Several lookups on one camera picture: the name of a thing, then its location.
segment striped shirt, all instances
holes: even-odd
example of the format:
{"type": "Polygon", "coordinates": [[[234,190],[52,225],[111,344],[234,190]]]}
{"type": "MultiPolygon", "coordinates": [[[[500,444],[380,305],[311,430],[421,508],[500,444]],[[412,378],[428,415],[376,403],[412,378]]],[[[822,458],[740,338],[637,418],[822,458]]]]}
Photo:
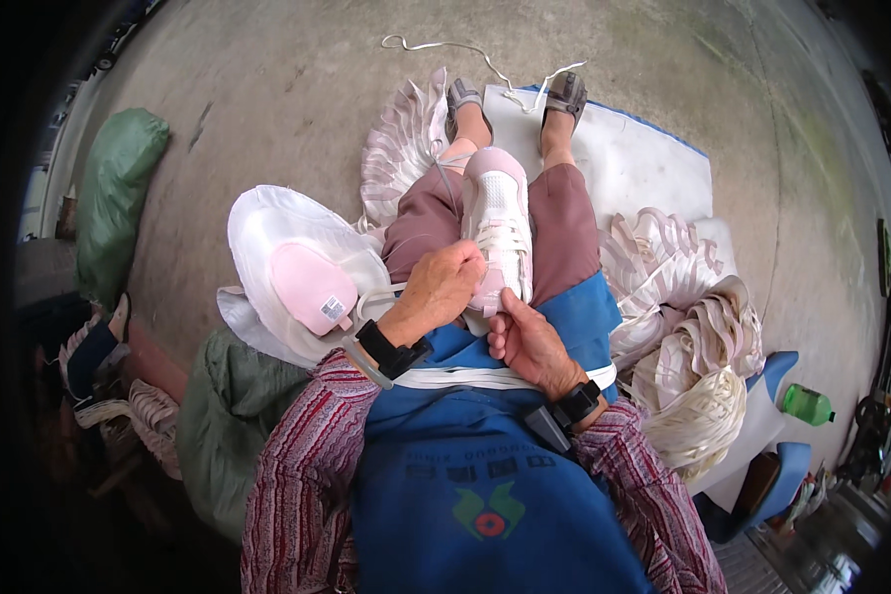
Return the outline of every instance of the striped shirt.
{"type": "MultiPolygon", "coordinates": [[[[241,554],[244,592],[352,591],[356,551],[348,493],[380,387],[335,350],[271,433],[248,497],[241,554]]],[[[575,444],[602,474],[620,524],[660,592],[725,592],[726,583],[686,485],[642,433],[625,398],[575,444]]]]}

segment leg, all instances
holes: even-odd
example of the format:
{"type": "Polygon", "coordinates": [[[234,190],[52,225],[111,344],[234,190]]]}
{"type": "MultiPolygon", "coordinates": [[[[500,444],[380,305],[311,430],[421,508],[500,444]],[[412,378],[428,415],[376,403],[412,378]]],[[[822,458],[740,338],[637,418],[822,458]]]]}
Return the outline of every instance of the leg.
{"type": "MultiPolygon", "coordinates": [[[[491,133],[477,105],[467,103],[459,107],[456,121],[459,131],[441,155],[443,160],[473,153],[491,142],[491,133]]],[[[459,240],[463,169],[464,161],[444,167],[446,189],[439,169],[430,167],[400,198],[399,216],[387,229],[383,245],[383,261],[392,282],[405,282],[420,257],[459,240]]]]}
{"type": "Polygon", "coordinates": [[[93,326],[83,342],[73,351],[69,362],[66,363],[69,391],[75,399],[73,408],[79,407],[83,402],[91,401],[96,369],[125,338],[125,326],[128,320],[129,297],[123,294],[116,311],[112,313],[112,319],[107,323],[100,321],[93,326]]]}
{"type": "Polygon", "coordinates": [[[109,330],[109,325],[100,321],[73,351],[69,362],[66,363],[69,391],[75,399],[73,408],[78,408],[84,401],[92,399],[96,368],[118,345],[119,340],[109,330]]]}
{"type": "Polygon", "coordinates": [[[600,270],[594,209],[571,155],[573,129],[574,116],[548,110],[542,131],[544,171],[528,186],[535,225],[532,307],[600,270]]]}

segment pink sneaker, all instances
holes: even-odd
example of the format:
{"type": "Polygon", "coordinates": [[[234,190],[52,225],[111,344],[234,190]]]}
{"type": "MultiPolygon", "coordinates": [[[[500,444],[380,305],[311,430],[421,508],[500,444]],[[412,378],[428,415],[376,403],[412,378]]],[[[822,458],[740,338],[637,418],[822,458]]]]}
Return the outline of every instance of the pink sneaker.
{"type": "Polygon", "coordinates": [[[482,287],[468,307],[485,317],[504,311],[501,289],[531,301],[531,227],[528,181],[514,157],[495,147],[477,151],[465,166],[462,237],[473,240],[486,257],[482,287]]]}

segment blue apron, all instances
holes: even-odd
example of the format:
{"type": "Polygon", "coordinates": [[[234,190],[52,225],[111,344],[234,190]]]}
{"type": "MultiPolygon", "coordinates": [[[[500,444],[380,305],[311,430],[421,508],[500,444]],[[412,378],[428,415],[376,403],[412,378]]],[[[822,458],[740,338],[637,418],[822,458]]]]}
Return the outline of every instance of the blue apron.
{"type": "MultiPolygon", "coordinates": [[[[602,275],[538,310],[584,369],[610,363],[620,315],[602,275]]],[[[428,338],[428,366],[503,365],[460,328],[428,338]]],[[[357,591],[653,591],[606,484],[523,429],[543,400],[464,387],[380,393],[350,502],[357,591]]]]}

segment gray sandal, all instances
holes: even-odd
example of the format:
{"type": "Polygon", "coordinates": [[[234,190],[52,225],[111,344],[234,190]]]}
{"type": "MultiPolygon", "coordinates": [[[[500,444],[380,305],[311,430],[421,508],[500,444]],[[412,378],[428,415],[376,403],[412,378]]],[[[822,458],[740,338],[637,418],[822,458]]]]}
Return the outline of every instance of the gray sandal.
{"type": "MultiPolygon", "coordinates": [[[[548,117],[548,109],[554,109],[562,113],[570,113],[574,116],[574,130],[581,121],[582,113],[584,113],[584,105],[587,104],[587,88],[584,87],[584,81],[574,72],[565,71],[555,77],[548,87],[548,98],[544,103],[544,115],[542,115],[542,130],[545,129],[545,121],[548,117]]],[[[542,137],[538,135],[538,149],[542,149],[542,137]]]]}
{"type": "Polygon", "coordinates": [[[457,78],[449,85],[448,91],[445,93],[445,105],[448,107],[448,113],[445,115],[445,137],[449,142],[455,140],[455,135],[459,133],[459,125],[455,121],[455,114],[459,107],[466,103],[474,102],[482,110],[482,119],[486,121],[488,133],[495,138],[492,132],[492,125],[486,117],[486,110],[482,105],[482,93],[475,88],[475,83],[467,78],[457,78]]]}

